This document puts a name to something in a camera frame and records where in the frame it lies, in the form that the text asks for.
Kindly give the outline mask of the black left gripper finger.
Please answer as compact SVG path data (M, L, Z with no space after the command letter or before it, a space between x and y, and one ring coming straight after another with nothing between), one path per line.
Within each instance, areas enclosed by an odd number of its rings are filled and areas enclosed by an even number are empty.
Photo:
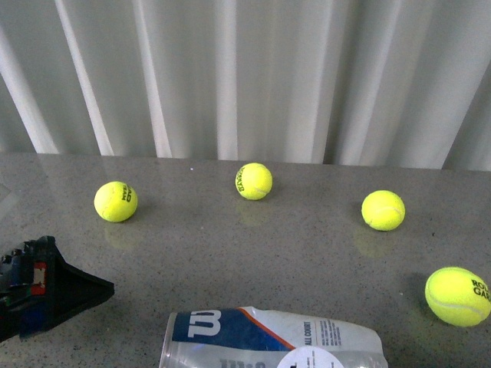
M1 340L48 331L114 295L114 284L68 264L53 236L1 256Z

